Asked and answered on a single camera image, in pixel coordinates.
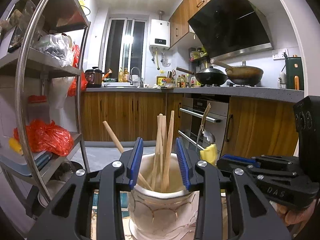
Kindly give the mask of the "right hand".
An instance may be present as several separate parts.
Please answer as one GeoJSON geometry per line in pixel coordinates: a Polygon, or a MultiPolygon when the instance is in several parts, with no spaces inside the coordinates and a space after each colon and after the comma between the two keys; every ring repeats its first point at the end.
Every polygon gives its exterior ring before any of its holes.
{"type": "Polygon", "coordinates": [[[312,216],[318,201],[314,200],[311,205],[304,210],[294,211],[288,207],[276,203],[276,212],[286,226],[305,223],[312,216]]]}

